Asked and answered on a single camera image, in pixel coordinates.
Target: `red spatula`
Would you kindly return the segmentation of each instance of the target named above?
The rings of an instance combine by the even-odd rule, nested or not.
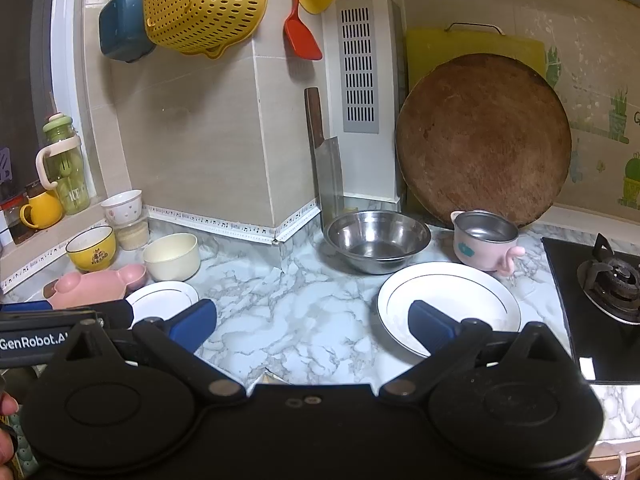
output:
[[[302,59],[317,61],[322,59],[322,52],[316,43],[316,39],[306,25],[300,21],[298,16],[298,5],[300,0],[293,0],[291,14],[284,21],[284,32],[289,38],[289,43],[296,56]]]

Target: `pink mug with handle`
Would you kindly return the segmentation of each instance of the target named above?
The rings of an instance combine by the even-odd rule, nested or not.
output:
[[[519,247],[518,227],[497,214],[476,209],[451,213],[453,250],[462,263],[480,270],[496,270],[511,276],[513,259],[524,256]]]

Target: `stainless steel bowl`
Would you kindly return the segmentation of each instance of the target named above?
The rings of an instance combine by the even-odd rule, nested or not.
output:
[[[357,211],[338,216],[324,239],[367,274],[391,274],[407,266],[431,241],[428,227],[394,211]]]
[[[518,237],[516,224],[481,209],[460,213],[455,217],[453,224],[469,236],[485,242],[504,244],[513,242]]]

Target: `green water bottle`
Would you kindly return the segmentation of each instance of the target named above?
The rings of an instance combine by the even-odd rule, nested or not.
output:
[[[65,114],[49,118],[42,131],[49,145],[36,156],[40,183],[55,189],[65,213],[73,215],[89,207],[89,193],[84,180],[84,163],[80,151],[80,137]]]

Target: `finger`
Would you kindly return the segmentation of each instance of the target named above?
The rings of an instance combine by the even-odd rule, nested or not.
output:
[[[11,460],[14,455],[14,443],[5,431],[0,431],[0,464]]]
[[[11,470],[5,465],[0,466],[0,480],[14,480]]]
[[[18,402],[9,394],[2,395],[0,415],[13,415],[18,411]]]

